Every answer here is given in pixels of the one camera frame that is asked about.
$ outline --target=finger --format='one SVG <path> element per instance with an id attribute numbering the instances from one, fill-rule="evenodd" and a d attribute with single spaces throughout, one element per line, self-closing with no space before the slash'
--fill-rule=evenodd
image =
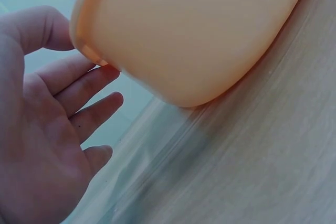
<path id="1" fill-rule="evenodd" d="M 110 146 L 90 147 L 84 150 L 84 154 L 89 162 L 92 177 L 97 174 L 112 157 L 113 150 Z"/>
<path id="2" fill-rule="evenodd" d="M 49 6 L 33 7 L 7 14 L 0 19 L 1 29 L 17 41 L 24 54 L 42 47 L 72 50 L 69 21 Z"/>
<path id="3" fill-rule="evenodd" d="M 77 132 L 80 144 L 88 139 L 122 104 L 123 97 L 116 92 L 73 115 L 70 121 Z"/>
<path id="4" fill-rule="evenodd" d="M 95 94 L 119 76 L 109 65 L 93 69 L 55 96 L 70 117 L 82 108 Z"/>
<path id="5" fill-rule="evenodd" d="M 52 95 L 62 91 L 89 70 L 95 64 L 78 54 L 49 64 L 35 73 L 40 76 Z"/>

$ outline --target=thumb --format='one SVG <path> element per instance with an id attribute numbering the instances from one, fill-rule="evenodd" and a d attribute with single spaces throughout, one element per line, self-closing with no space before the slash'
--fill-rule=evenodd
<path id="1" fill-rule="evenodd" d="M 107 164 L 112 157 L 112 153 L 112 148 L 107 145 L 90 147 L 84 150 L 92 171 L 92 177 Z"/>
<path id="2" fill-rule="evenodd" d="M 49 6 L 32 7 L 0 17 L 0 32 L 19 43 L 25 55 L 42 47 L 72 50 L 69 21 Z"/>

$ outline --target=skin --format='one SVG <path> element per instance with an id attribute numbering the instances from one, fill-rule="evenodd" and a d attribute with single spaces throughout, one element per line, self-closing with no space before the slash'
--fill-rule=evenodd
<path id="1" fill-rule="evenodd" d="M 69 22 L 51 7 L 0 17 L 0 214 L 8 223 L 60 223 L 112 156 L 83 143 L 122 104 L 113 93 L 81 109 L 119 76 L 82 55 L 24 75 L 25 55 L 72 50 Z"/>

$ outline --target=table surface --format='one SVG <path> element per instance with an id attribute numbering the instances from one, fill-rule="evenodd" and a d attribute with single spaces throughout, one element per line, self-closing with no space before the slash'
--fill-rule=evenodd
<path id="1" fill-rule="evenodd" d="M 72 223 L 336 223 L 336 0 L 300 0 L 235 87 L 154 99 Z"/>

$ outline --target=light wood surface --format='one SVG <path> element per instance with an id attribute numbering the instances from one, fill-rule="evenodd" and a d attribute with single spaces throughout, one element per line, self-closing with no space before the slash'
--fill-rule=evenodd
<path id="1" fill-rule="evenodd" d="M 143 111 L 72 223 L 336 223 L 336 0 L 301 0 L 229 92 Z"/>

